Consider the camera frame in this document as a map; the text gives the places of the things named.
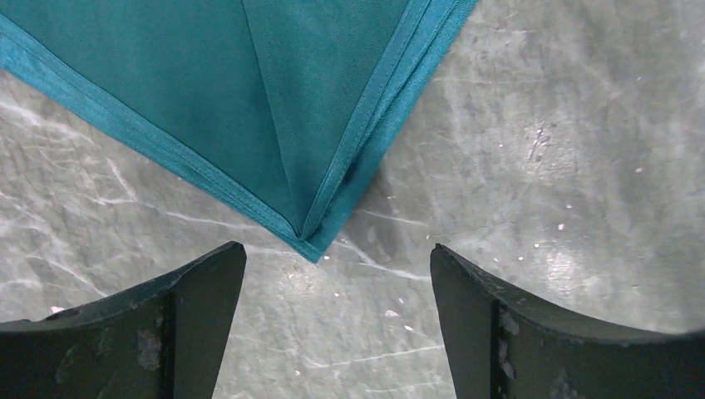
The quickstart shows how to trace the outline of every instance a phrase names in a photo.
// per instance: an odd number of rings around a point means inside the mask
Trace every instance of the marble-patterned floor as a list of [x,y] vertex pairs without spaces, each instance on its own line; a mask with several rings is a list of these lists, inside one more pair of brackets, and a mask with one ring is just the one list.
[[0,321],[249,253],[216,399],[452,398],[435,242],[543,298],[705,327],[705,2],[481,0],[326,257],[0,73]]

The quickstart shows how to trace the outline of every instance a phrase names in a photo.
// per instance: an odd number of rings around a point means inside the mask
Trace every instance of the teal fabric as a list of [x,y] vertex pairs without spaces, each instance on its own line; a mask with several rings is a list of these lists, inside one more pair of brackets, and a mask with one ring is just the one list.
[[474,0],[0,0],[0,67],[317,261]]

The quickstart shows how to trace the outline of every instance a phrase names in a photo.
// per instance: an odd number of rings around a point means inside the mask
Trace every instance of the white scratch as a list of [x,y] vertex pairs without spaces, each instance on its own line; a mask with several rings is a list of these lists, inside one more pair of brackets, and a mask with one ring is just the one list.
[[365,251],[361,250],[357,245],[355,244],[342,244],[342,243],[335,243],[336,245],[340,245],[343,248],[351,249],[357,256],[362,260],[362,262],[359,262],[358,264],[362,266],[367,266],[369,268],[375,268],[377,270],[382,270],[383,272],[387,272],[389,274],[393,274],[397,277],[401,278],[408,278],[410,280],[414,281],[424,281],[424,282],[431,282],[431,276],[420,276],[418,274],[414,273],[409,273],[404,270],[395,270],[393,268],[386,268],[382,266],[381,264],[377,264],[377,262],[374,261],[374,259],[370,258],[369,255],[365,254]]
[[398,218],[396,216],[390,216],[388,214],[379,214],[377,212],[372,212],[371,210],[359,210],[358,213],[360,214],[369,214],[370,216],[374,216],[380,219],[389,219],[389,220],[394,220],[395,222],[399,223],[406,223],[406,224],[412,224],[414,226],[423,226],[423,227],[428,227],[428,224],[425,224],[423,222],[420,222],[418,220],[411,220],[411,219],[404,219],[404,218]]
[[335,362],[335,363],[330,363],[330,364],[317,363],[307,357],[304,357],[303,360],[311,364],[311,367],[308,367],[308,368],[330,368],[330,367],[337,367],[337,366],[349,366],[353,363],[369,362],[371,360],[379,360],[379,359],[383,359],[386,357],[395,357],[395,356],[409,355],[409,354],[417,353],[417,352],[433,351],[433,350],[437,350],[437,349],[442,349],[444,347],[445,347],[445,345],[434,345],[432,347],[419,347],[417,349],[411,349],[408,351],[384,353],[379,356],[362,357],[359,359],[348,360],[346,362]]

